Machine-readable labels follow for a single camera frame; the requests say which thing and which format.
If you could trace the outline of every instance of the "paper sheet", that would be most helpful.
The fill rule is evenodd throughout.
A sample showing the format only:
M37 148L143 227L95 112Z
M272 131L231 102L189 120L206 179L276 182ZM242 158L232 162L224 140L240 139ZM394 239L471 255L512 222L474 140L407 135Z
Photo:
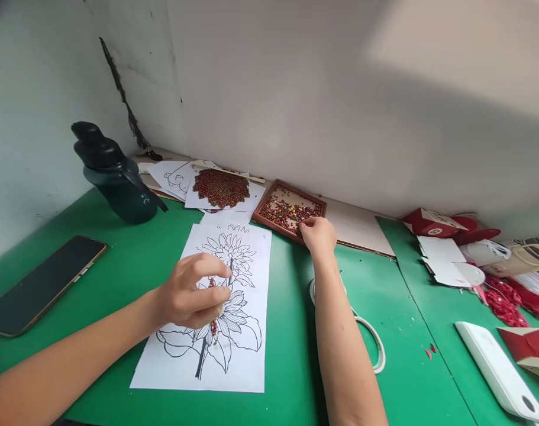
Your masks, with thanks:
M229 224L247 225L253 212L235 212L233 210L220 210L217 213L204 213L201 225L215 226L226 229Z
M199 166L193 166L195 169L195 172L191 176L190 183L188 185L188 192L186 194L185 199L185 208L197 208L197 209L217 209L218 206L213 206L210 204L210 201L208 201L208 198L198 198L198 193L193 191L192 188L194 188L194 184L196 181L196 176L198 175L197 172L200 172L201 170L204 170L203 167ZM244 176L249 176L249 173L241 173ZM233 211L254 211L255 207L253 206L253 202L251 200L251 190L250 190L250 196L246 198L245 201L240 201L238 204L236 204L234 207L226 206L223 210L233 210Z
M197 331L174 324L158 330L145 345L131 388L264 392L271 232L251 228L255 232L192 226L182 257L202 251L228 265L233 259L231 296L216 320L217 336L209 324ZM198 286L208 284L204 278Z
M422 257L422 259L439 284L450 287L472 287L452 262L433 260L426 257Z
M182 201L193 174L191 162L162 161L148 168L149 174L166 192Z
M253 202L253 209L249 212L240 212L233 210L220 210L215 213L210 213L207 210L199 209L204 213L202 217L202 225L213 225L223 229L227 229L228 225L247 225L251 221L253 211L257 208L257 205L263 198L266 188L262 185L250 182L250 197Z
M447 262L466 262L457 243L450 238L417 237L421 252L430 260L445 260Z

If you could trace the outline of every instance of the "desk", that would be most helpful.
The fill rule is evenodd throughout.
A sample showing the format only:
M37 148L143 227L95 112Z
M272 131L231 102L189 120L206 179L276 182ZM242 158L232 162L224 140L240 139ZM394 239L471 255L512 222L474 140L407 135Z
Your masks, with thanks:
M436 285L421 260L417 237L401 222L378 218L398 258L399 268L418 309L428 324L441 357L457 382L464 400L479 425L526 425L523 419L509 415L497 403L490 388L473 362L454 323L467 321L488 328L506 354L510 353L496 327L506 327L479 298L470 292ZM539 327L539 319L524 312L530 327ZM516 366L523 380L539 402L539 376Z
M1 296L76 234L109 244L107 253L31 331L14 339L0 337L0 373L168 277L202 213L166 203L167 213L129 226L94 189L0 258ZM348 247L337 247L336 255L352 305L376 327L386 347L387 365L378 381L390 425L475 425L444 358L435 355L430 361L424 352L431 343L441 352L446 349L441 348L442 339L434 341L422 320L398 264ZM264 394L131 390L141 343L105 372L65 417L106 426L326 424L314 307L308 297L312 276L307 249L274 233ZM375 362L375 346L367 332L364 340ZM469 374L478 380L472 366Z

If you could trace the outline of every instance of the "red paper box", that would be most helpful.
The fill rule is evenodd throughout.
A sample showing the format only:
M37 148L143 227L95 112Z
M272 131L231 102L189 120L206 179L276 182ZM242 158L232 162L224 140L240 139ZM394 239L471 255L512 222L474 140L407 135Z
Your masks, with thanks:
M539 328L498 327L516 364L539 376Z
M450 217L424 208L409 213L402 221L411 225L415 235L424 237L449 238L459 230L467 230Z

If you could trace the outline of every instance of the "white power bank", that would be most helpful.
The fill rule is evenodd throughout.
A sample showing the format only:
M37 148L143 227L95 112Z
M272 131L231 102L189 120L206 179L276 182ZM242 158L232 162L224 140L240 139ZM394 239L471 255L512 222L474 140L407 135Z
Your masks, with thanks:
M502 408L539 423L539 403L492 333L464 321L454 326Z

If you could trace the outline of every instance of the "smartphone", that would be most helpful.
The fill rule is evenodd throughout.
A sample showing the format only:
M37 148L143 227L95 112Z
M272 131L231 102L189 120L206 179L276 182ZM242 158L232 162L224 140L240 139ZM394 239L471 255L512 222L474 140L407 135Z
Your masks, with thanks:
M77 235L0 298L0 335L26 333L107 250Z

